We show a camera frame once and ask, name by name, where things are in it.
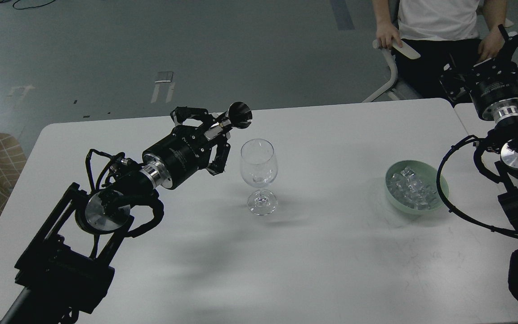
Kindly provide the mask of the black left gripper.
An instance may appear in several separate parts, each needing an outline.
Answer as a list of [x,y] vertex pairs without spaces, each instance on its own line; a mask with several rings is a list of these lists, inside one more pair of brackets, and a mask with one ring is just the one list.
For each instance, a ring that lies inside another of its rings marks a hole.
[[[225,171],[231,149],[229,135],[219,135],[209,130],[216,123],[216,117],[205,108],[176,107],[170,113],[174,127],[165,138],[156,142],[142,153],[141,172],[153,184],[165,189],[176,189],[199,170],[211,175]],[[199,121],[196,126],[186,126],[188,119]],[[210,159],[215,148],[214,159]]]

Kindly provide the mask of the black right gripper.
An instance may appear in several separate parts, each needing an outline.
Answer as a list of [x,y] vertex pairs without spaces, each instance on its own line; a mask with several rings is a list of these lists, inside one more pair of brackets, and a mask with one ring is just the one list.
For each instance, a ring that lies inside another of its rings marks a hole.
[[444,98],[450,102],[473,102],[479,119],[497,121],[503,107],[518,109],[518,34],[509,34],[498,25],[504,44],[497,60],[472,68],[472,56],[448,53],[438,72]]

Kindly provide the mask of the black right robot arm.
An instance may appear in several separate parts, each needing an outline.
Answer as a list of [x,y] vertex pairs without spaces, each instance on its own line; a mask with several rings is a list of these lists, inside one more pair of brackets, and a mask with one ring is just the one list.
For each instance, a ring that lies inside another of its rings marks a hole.
[[[460,93],[469,94],[477,117],[492,121],[495,127],[486,137],[468,135],[453,145],[442,158],[436,173],[436,188],[450,213],[491,232],[518,239],[518,34],[508,33],[498,25],[504,45],[496,57],[460,69],[445,67],[440,82],[448,97],[456,100]],[[482,223],[452,204],[442,188],[442,171],[449,158],[463,146],[473,144],[473,163],[478,172],[506,192],[498,195],[512,229]]]

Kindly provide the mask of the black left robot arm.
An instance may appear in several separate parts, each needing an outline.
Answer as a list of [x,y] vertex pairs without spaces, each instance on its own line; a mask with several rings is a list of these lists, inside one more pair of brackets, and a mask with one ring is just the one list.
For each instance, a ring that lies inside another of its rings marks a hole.
[[2,324],[74,324],[106,296],[114,278],[111,267],[125,238],[154,229],[164,217],[159,188],[176,189],[191,175],[224,171],[229,133],[251,117],[238,103],[224,113],[178,107],[170,134],[144,150],[135,161],[124,153],[89,150],[90,189],[72,183],[15,264],[22,291]]

